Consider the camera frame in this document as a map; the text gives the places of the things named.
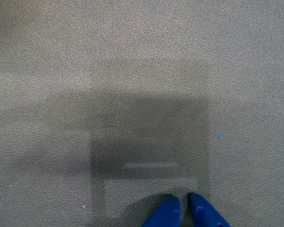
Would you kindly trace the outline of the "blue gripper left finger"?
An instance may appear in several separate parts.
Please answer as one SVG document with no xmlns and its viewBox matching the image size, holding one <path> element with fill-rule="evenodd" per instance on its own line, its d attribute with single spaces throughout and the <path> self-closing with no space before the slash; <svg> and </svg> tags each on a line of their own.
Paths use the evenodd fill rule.
<svg viewBox="0 0 284 227">
<path fill-rule="evenodd" d="M 165 198 L 142 223 L 142 227 L 179 227 L 181 217 L 180 199 Z"/>
</svg>

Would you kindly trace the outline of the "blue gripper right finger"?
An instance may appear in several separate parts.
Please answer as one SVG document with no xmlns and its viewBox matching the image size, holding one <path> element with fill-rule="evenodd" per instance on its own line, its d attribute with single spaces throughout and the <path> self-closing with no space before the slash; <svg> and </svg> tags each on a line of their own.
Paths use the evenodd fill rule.
<svg viewBox="0 0 284 227">
<path fill-rule="evenodd" d="M 202 195 L 189 193 L 187 198 L 194 227 L 230 227 L 223 216 Z"/>
</svg>

